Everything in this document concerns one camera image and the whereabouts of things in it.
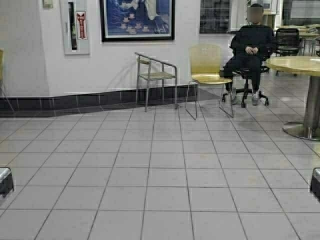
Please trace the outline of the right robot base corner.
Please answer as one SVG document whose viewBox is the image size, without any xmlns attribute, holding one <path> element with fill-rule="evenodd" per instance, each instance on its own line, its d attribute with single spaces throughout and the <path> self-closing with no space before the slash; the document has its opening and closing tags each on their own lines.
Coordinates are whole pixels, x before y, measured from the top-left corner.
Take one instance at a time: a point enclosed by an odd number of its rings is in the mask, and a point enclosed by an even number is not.
<svg viewBox="0 0 320 240">
<path fill-rule="evenodd" d="M 320 168 L 314 168 L 310 182 L 310 192 L 320 201 Z"/>
</svg>

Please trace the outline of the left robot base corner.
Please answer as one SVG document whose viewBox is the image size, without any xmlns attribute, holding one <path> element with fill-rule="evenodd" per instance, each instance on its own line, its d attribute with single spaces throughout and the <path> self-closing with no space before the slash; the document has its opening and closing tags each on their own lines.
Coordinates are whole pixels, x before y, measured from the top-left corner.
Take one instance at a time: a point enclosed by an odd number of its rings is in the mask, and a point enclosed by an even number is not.
<svg viewBox="0 0 320 240">
<path fill-rule="evenodd" d="M 14 190 L 12 170 L 9 167 L 0 168 L 0 195 L 5 198 Z"/>
</svg>

